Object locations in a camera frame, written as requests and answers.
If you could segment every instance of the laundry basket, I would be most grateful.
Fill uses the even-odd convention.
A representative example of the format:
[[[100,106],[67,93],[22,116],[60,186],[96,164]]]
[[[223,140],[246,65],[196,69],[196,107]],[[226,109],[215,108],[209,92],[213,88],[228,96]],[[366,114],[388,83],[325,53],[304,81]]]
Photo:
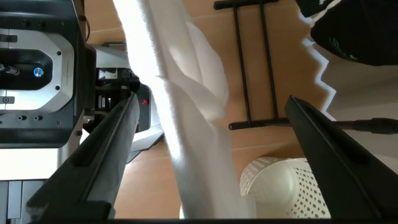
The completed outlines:
[[[240,188],[256,198],[258,218],[330,218],[306,159],[260,157],[243,170]]]

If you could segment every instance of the blue button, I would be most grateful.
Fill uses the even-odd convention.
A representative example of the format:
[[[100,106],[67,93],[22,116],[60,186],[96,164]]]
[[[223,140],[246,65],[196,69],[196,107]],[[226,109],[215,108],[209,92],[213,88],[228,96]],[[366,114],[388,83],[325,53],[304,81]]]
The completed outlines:
[[[42,77],[43,76],[43,74],[44,74],[44,71],[41,69],[41,68],[35,68],[34,70],[33,70],[33,74],[36,76],[36,77]]]

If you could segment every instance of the black fabric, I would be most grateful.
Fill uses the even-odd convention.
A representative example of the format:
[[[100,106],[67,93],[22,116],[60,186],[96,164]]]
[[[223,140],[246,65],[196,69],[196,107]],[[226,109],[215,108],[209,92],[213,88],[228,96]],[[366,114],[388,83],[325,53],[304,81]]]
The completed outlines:
[[[296,0],[304,17],[310,17],[326,9],[333,0]]]
[[[398,0],[341,0],[316,21],[311,36],[341,58],[398,65]]]

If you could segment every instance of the wooden floor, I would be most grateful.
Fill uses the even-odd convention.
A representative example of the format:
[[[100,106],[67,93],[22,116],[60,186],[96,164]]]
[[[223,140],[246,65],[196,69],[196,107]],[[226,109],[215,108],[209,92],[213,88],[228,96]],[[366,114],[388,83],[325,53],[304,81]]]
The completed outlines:
[[[89,43],[123,41],[124,33],[112,0],[85,0],[91,24]],[[246,120],[238,48],[230,9],[215,11],[214,0],[183,0],[211,46],[219,53],[229,83],[229,103],[222,125]],[[299,16],[294,0],[279,0],[266,6],[272,68],[279,107],[295,95],[321,108],[328,92],[316,84],[322,63],[304,46],[310,26]],[[253,119],[272,118],[271,90],[258,6],[239,9],[244,62]],[[232,153],[239,177],[253,159],[267,155],[303,157],[291,128],[268,127],[231,131]],[[117,218],[178,218],[180,199],[173,168],[163,141],[141,153],[126,166],[115,204]]]

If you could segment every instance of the white cloth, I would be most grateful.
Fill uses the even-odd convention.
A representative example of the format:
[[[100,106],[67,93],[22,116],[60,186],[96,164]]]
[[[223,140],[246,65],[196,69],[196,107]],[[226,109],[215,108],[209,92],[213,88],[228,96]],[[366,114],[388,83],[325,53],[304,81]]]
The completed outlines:
[[[224,116],[221,59],[180,0],[114,0],[131,68],[152,90],[185,218],[255,218],[241,197]]]

